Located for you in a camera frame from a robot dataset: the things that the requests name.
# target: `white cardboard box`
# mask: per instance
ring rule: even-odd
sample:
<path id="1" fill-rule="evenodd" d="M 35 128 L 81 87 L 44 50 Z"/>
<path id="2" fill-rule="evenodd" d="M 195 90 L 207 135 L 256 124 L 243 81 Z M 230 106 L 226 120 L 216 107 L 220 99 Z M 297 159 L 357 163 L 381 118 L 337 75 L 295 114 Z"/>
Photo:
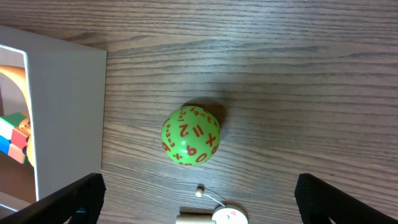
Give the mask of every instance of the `white cardboard box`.
<path id="1" fill-rule="evenodd" d="M 106 51 L 5 26 L 0 26 L 0 48 L 24 58 L 32 107 L 36 200 L 99 172 Z M 21 204 L 17 197 L 15 202 L 2 198 L 6 197 L 0 197 L 0 205 Z"/>

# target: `red number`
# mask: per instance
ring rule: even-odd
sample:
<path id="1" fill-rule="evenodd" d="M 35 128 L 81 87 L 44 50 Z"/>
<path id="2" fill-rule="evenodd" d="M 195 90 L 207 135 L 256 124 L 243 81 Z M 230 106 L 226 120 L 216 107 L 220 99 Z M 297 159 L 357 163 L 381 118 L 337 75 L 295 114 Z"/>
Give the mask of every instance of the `red number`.
<path id="1" fill-rule="evenodd" d="M 203 130 L 200 128 L 200 126 L 197 125 L 197 127 L 198 127 L 198 129 L 199 129 L 200 134 L 201 134 L 201 135 L 204 135 L 204 134 L 203 134 Z M 192 128 L 192 129 L 193 129 L 193 131 L 195 132 L 195 134 L 197 135 L 197 137 L 199 137 L 200 135 L 199 135 L 197 129 L 196 129 L 196 128 Z"/>
<path id="2" fill-rule="evenodd" d="M 210 147 L 213 146 L 213 141 L 216 140 L 216 137 L 212 137 L 211 134 L 209 133 L 209 140 L 206 142 L 206 144 L 210 144 Z"/>
<path id="3" fill-rule="evenodd" d="M 216 153 L 217 150 L 218 150 L 218 145 L 216 145 L 216 146 L 213 148 L 213 150 L 211 150 L 211 154 Z"/>
<path id="4" fill-rule="evenodd" d="M 197 149 L 191 148 L 191 147 L 189 147 L 189 145 L 187 145 L 187 152 L 188 152 L 188 155 L 194 156 L 197 153 Z"/>
<path id="5" fill-rule="evenodd" d="M 162 142 L 162 146 L 163 146 L 163 148 L 164 148 L 164 150 L 165 150 L 166 152 L 167 152 L 167 151 L 171 152 L 170 148 L 166 145 L 166 143 Z"/>
<path id="6" fill-rule="evenodd" d="M 167 120 L 163 123 L 163 127 L 164 127 L 164 125 L 166 124 L 166 122 L 169 121 L 169 119 L 170 119 L 170 118 L 167 118 Z"/>
<path id="7" fill-rule="evenodd" d="M 200 155 L 198 157 L 198 159 L 196 159 L 196 162 L 204 161 L 206 159 L 206 157 L 207 157 L 207 153 L 203 153 L 202 155 Z"/>
<path id="8" fill-rule="evenodd" d="M 184 131 L 186 130 L 187 127 L 188 127 L 187 124 L 180 125 L 180 128 L 182 128 L 181 133 L 180 133 L 180 136 L 181 136 L 181 137 L 184 137 L 184 136 L 186 136 L 187 134 L 189 134 L 189 132 L 186 132 L 186 133 L 184 134 Z"/>

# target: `colorful toy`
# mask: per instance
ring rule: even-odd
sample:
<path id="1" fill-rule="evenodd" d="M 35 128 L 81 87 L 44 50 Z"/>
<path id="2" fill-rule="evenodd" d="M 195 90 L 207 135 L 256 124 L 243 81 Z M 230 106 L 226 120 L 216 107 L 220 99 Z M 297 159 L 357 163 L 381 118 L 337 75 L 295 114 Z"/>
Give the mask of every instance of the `colorful toy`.
<path id="1" fill-rule="evenodd" d="M 23 113 L 0 117 L 0 151 L 21 164 L 27 162 L 25 150 L 30 136 L 26 129 L 20 128 L 26 118 Z"/>
<path id="2" fill-rule="evenodd" d="M 0 136 L 10 140 L 7 153 L 9 156 L 23 163 L 26 161 L 27 155 L 29 162 L 35 167 L 35 157 L 32 147 L 33 143 L 32 138 L 30 138 L 30 100 L 25 77 L 25 69 L 20 67 L 0 65 L 0 73 L 3 73 L 5 76 L 10 78 L 19 87 L 24 95 L 28 108 L 28 112 L 14 113 L 0 118 Z"/>
<path id="3" fill-rule="evenodd" d="M 174 162 L 200 165 L 209 160 L 220 145 L 220 124 L 209 111 L 183 106 L 166 119 L 162 128 L 162 146 Z"/>

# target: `green dice ball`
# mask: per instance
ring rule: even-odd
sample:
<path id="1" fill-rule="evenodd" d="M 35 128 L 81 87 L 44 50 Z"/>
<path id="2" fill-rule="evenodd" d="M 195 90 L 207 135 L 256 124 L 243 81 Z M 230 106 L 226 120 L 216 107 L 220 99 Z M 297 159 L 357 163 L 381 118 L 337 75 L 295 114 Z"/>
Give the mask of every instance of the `green dice ball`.
<path id="1" fill-rule="evenodd" d="M 162 145 L 174 162 L 200 165 L 209 160 L 220 145 L 220 124 L 203 108 L 183 106 L 173 111 L 163 124 Z"/>

